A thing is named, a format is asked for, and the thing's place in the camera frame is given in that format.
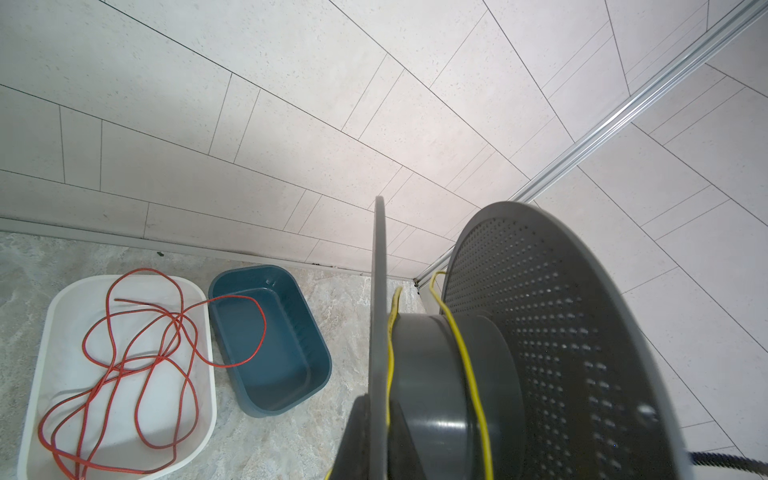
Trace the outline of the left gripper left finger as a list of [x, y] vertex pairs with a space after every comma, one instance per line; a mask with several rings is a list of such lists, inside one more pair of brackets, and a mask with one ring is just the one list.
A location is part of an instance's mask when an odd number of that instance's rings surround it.
[[370, 400], [357, 397], [352, 405], [339, 449], [331, 467], [330, 480], [367, 480], [370, 465]]

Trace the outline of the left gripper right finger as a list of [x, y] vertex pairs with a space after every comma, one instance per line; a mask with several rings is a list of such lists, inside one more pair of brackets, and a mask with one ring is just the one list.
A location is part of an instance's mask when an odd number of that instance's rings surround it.
[[392, 413], [388, 430], [388, 478], [424, 480], [426, 478], [407, 423], [400, 413]]

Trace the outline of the dark grey cable spool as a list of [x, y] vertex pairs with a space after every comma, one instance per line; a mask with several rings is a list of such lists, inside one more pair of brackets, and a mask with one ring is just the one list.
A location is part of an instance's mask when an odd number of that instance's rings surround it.
[[689, 479], [639, 327], [586, 245], [498, 202], [462, 231], [435, 314], [387, 301], [374, 228], [368, 479], [388, 478], [392, 413], [425, 479]]

